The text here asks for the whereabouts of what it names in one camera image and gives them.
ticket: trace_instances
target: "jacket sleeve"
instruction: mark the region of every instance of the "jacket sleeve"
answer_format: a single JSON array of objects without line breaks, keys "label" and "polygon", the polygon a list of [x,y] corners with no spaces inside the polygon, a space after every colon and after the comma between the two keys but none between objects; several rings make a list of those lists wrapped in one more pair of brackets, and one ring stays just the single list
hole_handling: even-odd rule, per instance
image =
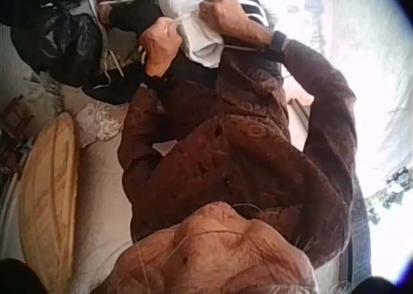
[{"label": "jacket sleeve", "polygon": [[124,170],[123,189],[133,203],[151,173],[162,159],[153,149],[157,126],[157,96],[152,90],[140,87],[129,105],[117,151]]},{"label": "jacket sleeve", "polygon": [[308,186],[298,246],[318,267],[340,254],[350,237],[350,211],[357,148],[356,97],[343,74],[321,54],[290,41],[285,66],[314,96],[304,153],[319,169],[326,188]]}]

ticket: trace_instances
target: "black wristwatch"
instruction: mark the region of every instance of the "black wristwatch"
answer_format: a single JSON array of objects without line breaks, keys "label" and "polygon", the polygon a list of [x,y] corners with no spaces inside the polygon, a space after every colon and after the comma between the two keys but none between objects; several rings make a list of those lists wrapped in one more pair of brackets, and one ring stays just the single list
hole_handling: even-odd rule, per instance
[{"label": "black wristwatch", "polygon": [[286,39],[287,35],[280,31],[275,31],[271,43],[263,50],[265,58],[271,61],[284,63],[283,46]]},{"label": "black wristwatch", "polygon": [[144,85],[145,88],[151,89],[155,92],[161,92],[165,89],[166,83],[168,82],[168,77],[158,77],[149,76],[146,72],[143,73],[143,78],[141,81],[141,86]]}]

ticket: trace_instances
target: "black and white garment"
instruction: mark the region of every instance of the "black and white garment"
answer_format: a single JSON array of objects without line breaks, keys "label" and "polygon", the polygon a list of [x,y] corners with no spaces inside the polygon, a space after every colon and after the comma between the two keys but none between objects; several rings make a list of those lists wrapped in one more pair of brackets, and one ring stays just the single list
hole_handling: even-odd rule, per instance
[{"label": "black and white garment", "polygon": [[[238,1],[251,20],[269,26],[258,0]],[[202,0],[159,0],[163,15],[176,21],[178,33],[183,38],[183,51],[191,61],[207,68],[217,68],[224,47],[256,50],[235,39],[222,37],[209,28],[198,16],[200,2]]]}]

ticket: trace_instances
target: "white towel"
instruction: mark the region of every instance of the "white towel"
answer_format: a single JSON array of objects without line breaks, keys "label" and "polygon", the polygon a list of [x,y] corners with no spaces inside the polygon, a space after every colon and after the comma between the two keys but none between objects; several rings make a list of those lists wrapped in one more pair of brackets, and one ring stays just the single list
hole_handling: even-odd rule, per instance
[{"label": "white towel", "polygon": [[[203,0],[159,0],[163,15],[178,19],[177,31],[183,38],[182,49],[192,61],[207,68],[217,68],[224,49],[223,38],[200,20],[199,3]],[[269,26],[262,7],[252,1],[238,0],[242,5],[256,6],[254,14],[247,14]]]}]

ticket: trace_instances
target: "elderly man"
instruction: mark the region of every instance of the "elderly man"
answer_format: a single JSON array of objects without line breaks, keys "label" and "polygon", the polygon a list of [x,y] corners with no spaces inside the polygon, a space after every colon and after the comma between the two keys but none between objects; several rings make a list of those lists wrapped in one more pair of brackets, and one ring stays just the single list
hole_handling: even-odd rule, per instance
[{"label": "elderly man", "polygon": [[[356,98],[323,56],[237,0],[204,0],[199,17],[258,50],[225,49],[211,90],[167,75],[181,44],[171,19],[141,35],[146,81],[118,151],[136,243],[95,293],[314,293],[314,269],[350,235]],[[277,63],[314,96],[303,152]],[[152,147],[158,100],[179,140],[164,157]]]}]

